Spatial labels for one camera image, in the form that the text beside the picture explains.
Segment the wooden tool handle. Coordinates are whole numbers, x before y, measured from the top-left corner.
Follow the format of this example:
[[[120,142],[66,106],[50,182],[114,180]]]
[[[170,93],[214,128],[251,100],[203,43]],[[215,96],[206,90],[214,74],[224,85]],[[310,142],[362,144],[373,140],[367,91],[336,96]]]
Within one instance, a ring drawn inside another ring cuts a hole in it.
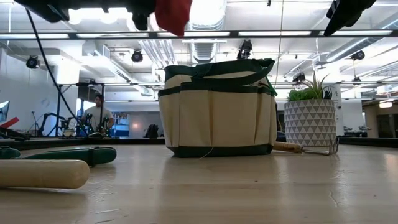
[[[0,187],[77,189],[89,176],[81,160],[0,160]]]

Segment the person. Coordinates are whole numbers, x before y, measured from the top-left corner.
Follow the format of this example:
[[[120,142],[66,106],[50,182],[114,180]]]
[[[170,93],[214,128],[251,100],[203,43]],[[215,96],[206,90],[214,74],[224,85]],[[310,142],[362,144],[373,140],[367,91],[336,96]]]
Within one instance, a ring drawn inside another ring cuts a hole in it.
[[[110,137],[110,129],[114,125],[114,118],[110,110],[103,105],[104,96],[97,94],[95,105],[85,110],[81,117],[81,123],[84,128],[88,128],[88,136],[102,135]]]

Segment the black overhead frame bar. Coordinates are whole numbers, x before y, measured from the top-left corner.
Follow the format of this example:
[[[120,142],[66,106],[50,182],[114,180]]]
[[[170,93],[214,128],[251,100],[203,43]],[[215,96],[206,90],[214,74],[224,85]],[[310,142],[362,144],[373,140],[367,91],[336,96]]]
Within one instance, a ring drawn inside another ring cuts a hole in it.
[[[144,39],[281,39],[323,37],[321,30],[219,30],[186,31],[182,37],[170,32],[64,32],[64,33],[0,33],[0,40],[144,40]]]

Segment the silver ventilation duct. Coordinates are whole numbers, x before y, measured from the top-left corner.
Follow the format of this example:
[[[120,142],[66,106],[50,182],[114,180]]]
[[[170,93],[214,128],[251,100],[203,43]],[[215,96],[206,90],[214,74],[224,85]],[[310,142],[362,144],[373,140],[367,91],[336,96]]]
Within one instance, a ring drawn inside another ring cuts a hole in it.
[[[226,14],[227,0],[192,0],[190,20],[187,25],[193,31],[222,30]],[[217,43],[192,43],[194,61],[210,63],[218,50]]]

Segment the green-handled pruning shears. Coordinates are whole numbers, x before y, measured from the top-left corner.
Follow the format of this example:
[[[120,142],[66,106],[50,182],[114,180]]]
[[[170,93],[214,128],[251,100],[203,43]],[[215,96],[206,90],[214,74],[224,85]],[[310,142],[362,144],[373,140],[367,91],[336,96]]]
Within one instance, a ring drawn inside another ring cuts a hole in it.
[[[21,152],[19,150],[8,146],[0,146],[0,160],[17,159],[20,156]]]
[[[24,157],[24,159],[81,160],[85,161],[90,167],[94,167],[113,162],[116,156],[117,151],[112,147],[86,147],[47,151]]]

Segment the black metal table frame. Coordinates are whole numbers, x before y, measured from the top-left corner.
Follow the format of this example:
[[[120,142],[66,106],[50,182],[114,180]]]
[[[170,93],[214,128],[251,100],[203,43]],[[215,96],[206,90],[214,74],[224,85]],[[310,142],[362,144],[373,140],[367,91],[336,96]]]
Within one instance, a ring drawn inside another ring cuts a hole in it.
[[[339,137],[344,145],[387,147],[398,149],[398,138],[355,138]],[[164,139],[59,139],[38,138],[26,141],[0,139],[0,146],[9,146],[19,150],[46,149],[82,145],[164,145]]]

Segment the computer monitor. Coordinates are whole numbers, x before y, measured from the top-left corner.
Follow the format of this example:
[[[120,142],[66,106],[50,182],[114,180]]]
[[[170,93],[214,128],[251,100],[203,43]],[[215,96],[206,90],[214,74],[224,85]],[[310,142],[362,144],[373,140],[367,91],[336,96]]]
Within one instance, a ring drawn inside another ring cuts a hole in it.
[[[10,104],[10,101],[4,101],[4,102],[0,103],[0,122],[5,122],[7,120],[9,104]]]

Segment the wooden-handled hand rake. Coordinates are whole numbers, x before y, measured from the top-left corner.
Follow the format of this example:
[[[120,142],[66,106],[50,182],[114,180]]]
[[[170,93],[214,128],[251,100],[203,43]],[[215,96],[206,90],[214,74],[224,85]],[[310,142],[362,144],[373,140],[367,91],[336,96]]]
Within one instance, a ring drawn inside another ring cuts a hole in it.
[[[287,142],[275,142],[273,146],[273,150],[275,151],[284,151],[291,153],[307,153],[307,154],[317,154],[323,156],[332,156],[338,152],[339,147],[339,138],[335,138],[334,140],[330,140],[329,145],[327,147],[327,151],[319,151],[310,149],[310,146],[305,147],[300,144],[293,144]]]

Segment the black backpack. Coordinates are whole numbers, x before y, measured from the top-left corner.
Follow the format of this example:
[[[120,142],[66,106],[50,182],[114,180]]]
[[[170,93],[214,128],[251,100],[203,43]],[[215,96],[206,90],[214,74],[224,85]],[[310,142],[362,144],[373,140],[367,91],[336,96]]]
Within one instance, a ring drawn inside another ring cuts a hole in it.
[[[146,129],[144,138],[157,139],[159,137],[158,130],[159,130],[158,125],[150,124],[149,127]]]

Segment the cream green-trimmed gardening bag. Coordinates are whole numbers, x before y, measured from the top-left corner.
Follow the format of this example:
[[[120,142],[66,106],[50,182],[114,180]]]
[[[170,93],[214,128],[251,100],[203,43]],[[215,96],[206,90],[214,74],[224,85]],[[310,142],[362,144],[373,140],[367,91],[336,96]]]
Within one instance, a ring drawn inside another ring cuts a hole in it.
[[[176,157],[268,155],[277,139],[271,58],[169,65],[158,92],[165,145]]]

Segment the red strip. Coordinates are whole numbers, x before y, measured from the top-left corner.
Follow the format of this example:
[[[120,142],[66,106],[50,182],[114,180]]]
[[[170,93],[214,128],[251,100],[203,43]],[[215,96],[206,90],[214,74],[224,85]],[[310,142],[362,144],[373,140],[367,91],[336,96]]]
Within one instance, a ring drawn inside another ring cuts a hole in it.
[[[13,126],[14,124],[16,124],[18,122],[19,122],[18,117],[14,117],[14,118],[10,119],[9,121],[6,121],[5,123],[0,124],[0,127],[1,128],[10,128],[11,126]]]

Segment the black metal stand frame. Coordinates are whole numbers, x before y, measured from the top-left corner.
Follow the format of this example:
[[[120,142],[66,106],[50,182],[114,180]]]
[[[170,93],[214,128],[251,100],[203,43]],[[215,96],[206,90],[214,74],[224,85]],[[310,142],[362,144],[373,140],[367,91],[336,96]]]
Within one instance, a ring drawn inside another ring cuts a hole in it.
[[[81,117],[88,108],[95,105],[97,94],[104,96],[105,84],[90,82],[78,82],[71,84],[58,84],[58,98],[56,113],[64,117],[72,117],[77,124],[77,136],[85,138],[102,138],[88,136],[88,128],[84,128],[81,123]]]

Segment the blue cabinet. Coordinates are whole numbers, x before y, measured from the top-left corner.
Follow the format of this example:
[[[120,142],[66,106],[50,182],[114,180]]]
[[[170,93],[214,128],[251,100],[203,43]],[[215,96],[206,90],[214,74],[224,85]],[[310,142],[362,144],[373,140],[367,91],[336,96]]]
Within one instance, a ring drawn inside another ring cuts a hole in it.
[[[110,130],[112,138],[128,138],[130,131],[130,119],[126,113],[112,113],[114,124]]]

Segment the potted plant triangle-pattern pot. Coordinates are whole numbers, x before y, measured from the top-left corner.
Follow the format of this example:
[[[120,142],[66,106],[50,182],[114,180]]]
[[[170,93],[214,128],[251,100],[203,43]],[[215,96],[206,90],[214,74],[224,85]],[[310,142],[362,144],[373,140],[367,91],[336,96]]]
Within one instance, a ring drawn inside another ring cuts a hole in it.
[[[336,140],[335,102],[332,89],[313,75],[301,90],[291,90],[284,104],[285,137],[304,147],[328,147]]]

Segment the red garden glove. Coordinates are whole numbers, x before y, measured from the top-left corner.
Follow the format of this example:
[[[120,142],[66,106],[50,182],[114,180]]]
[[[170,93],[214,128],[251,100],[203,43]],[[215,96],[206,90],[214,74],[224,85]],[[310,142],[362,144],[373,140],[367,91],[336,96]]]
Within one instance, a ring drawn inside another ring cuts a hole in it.
[[[157,25],[167,32],[182,37],[190,20],[192,0],[156,0]]]

